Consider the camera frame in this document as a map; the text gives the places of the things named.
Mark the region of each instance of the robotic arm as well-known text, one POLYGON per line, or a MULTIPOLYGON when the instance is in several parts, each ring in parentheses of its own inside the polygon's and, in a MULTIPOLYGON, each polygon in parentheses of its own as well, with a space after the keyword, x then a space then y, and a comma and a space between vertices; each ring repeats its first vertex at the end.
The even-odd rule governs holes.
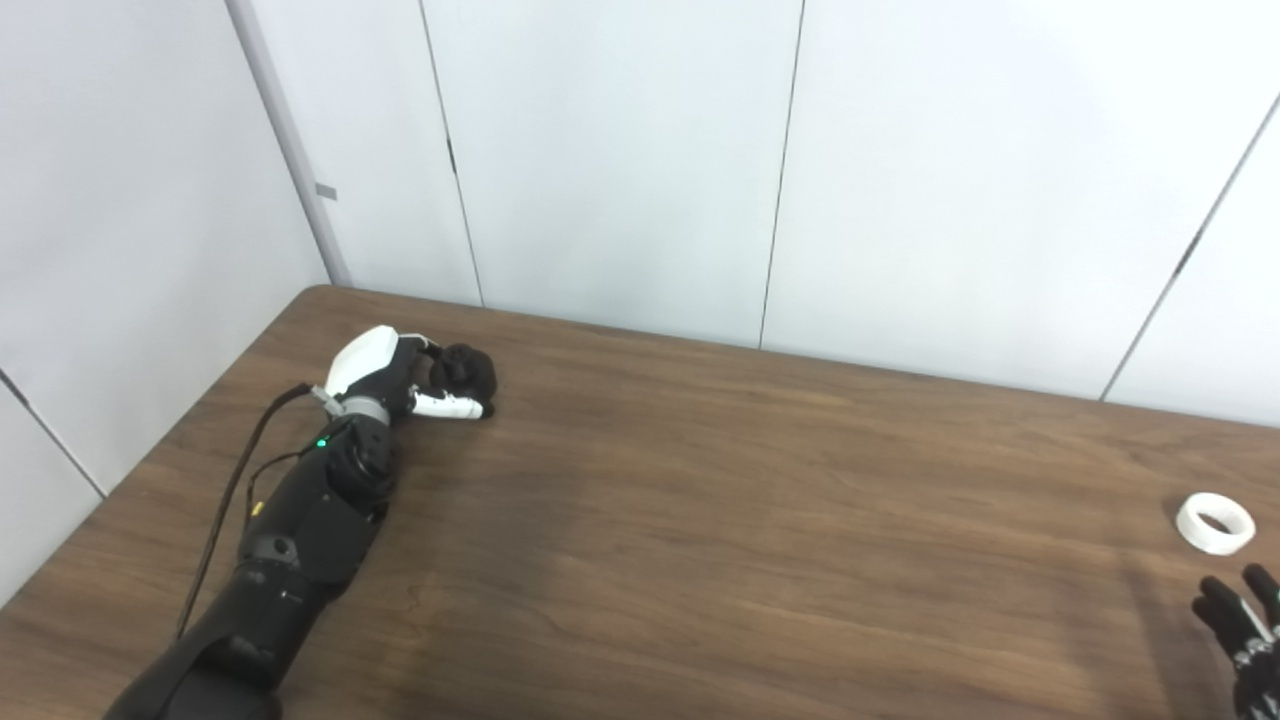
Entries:
POLYGON ((1280 635, 1280 584, 1261 565, 1249 565, 1244 583, 1262 605, 1266 621, 1217 578, 1201 580, 1192 611, 1208 625, 1235 670, 1231 693, 1239 720, 1280 720, 1280 675, 1275 644, 1280 635))
POLYGON ((105 720, 279 720, 275 689, 387 515, 396 489, 390 428, 411 414, 488 418, 497 377, 489 356, 466 345, 440 347, 381 325, 347 345, 325 387, 310 389, 328 424, 253 514, 227 585, 105 720), (422 356, 434 360, 426 387, 412 377, 422 356))

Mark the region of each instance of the table surface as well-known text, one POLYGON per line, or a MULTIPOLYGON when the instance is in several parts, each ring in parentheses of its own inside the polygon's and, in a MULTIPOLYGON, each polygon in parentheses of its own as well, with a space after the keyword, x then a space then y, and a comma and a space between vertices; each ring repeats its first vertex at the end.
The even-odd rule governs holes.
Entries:
MULTIPOLYGON (((490 352, 498 414, 397 429, 399 493, 287 717, 1229 714, 1188 601, 1277 564, 1276 430, 323 287, 0 612, 0 716, 101 716, 262 407, 379 323, 490 352), (1235 557, 1171 525, 1202 489, 1258 520, 1235 557)), ((256 457, 320 421, 280 413, 256 457)))

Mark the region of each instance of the white wall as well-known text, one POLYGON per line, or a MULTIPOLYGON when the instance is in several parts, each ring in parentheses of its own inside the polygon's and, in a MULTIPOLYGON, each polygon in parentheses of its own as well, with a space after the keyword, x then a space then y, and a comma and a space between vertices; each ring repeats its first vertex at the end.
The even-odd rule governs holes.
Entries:
POLYGON ((1280 3, 234 1, 357 286, 1082 397, 1280 90, 1280 3))
POLYGON ((1107 398, 1280 425, 1280 120, 1275 117, 1107 398))
POLYGON ((97 505, 97 493, 0 386, 0 605, 97 505))
POLYGON ((480 304, 416 0, 233 0, 276 86, 340 281, 480 304))
POLYGON ((220 0, 5 4, 0 99, 0 368, 110 489, 325 275, 220 0))
POLYGON ((1280 88, 1276 28, 809 0, 764 347, 1098 397, 1280 88))
POLYGON ((485 305, 754 346, 800 3, 424 6, 485 305))

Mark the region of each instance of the white ring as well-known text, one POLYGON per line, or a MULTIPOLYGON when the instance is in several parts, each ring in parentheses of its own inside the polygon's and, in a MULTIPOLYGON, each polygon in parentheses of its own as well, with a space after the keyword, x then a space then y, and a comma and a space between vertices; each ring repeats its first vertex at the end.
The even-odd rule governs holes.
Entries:
POLYGON ((1198 492, 1178 511, 1178 532, 1210 555, 1233 555, 1253 539, 1258 527, 1239 502, 1216 492, 1198 492), (1228 532, 1210 525, 1201 515, 1221 523, 1228 532))

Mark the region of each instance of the black glove hand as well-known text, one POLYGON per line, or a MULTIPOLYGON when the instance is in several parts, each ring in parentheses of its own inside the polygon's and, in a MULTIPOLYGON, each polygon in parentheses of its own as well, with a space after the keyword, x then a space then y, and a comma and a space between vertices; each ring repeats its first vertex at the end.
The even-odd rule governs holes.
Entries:
POLYGON ((1280 634, 1280 584, 1261 565, 1243 573, 1245 584, 1257 596, 1266 623, 1217 578, 1201 580, 1201 594, 1192 611, 1217 638, 1217 644, 1235 667, 1231 693, 1240 720, 1280 720, 1280 683, 1276 676, 1275 638, 1280 634))

